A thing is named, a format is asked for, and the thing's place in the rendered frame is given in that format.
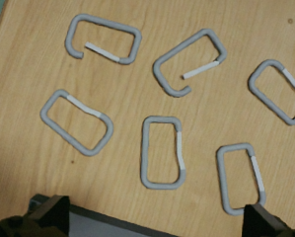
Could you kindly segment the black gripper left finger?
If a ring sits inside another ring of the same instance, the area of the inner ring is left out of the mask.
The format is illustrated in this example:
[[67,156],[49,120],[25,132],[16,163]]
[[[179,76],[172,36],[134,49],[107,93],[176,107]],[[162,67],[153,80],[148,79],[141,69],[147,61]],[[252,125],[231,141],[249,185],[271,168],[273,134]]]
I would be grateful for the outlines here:
[[68,237],[69,210],[69,196],[53,195],[23,216],[0,220],[0,237]]

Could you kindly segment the grey tray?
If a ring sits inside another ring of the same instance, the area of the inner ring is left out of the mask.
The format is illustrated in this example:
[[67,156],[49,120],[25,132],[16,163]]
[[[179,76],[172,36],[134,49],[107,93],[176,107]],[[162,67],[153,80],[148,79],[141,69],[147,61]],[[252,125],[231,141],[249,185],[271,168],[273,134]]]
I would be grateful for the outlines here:
[[[35,195],[28,211],[50,197]],[[28,212],[27,211],[27,212]],[[180,237],[142,225],[131,223],[70,203],[69,237]]]

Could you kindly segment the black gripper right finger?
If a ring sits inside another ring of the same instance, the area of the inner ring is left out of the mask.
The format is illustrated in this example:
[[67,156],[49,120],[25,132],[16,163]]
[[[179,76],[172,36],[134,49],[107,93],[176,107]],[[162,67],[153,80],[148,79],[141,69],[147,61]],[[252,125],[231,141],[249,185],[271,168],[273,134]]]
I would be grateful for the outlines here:
[[242,237],[295,237],[295,229],[273,216],[261,204],[246,204]]

